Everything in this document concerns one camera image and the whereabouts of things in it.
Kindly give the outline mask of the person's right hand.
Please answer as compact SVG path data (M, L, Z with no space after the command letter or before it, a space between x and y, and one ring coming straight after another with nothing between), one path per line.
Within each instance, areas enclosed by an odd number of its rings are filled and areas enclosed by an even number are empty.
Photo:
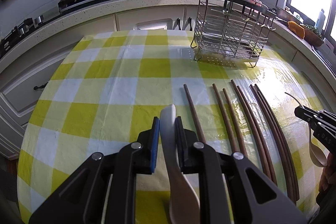
M324 192L330 185L335 184L335 167L335 156L330 152L327 157L327 165L323 168L319 181L319 193Z

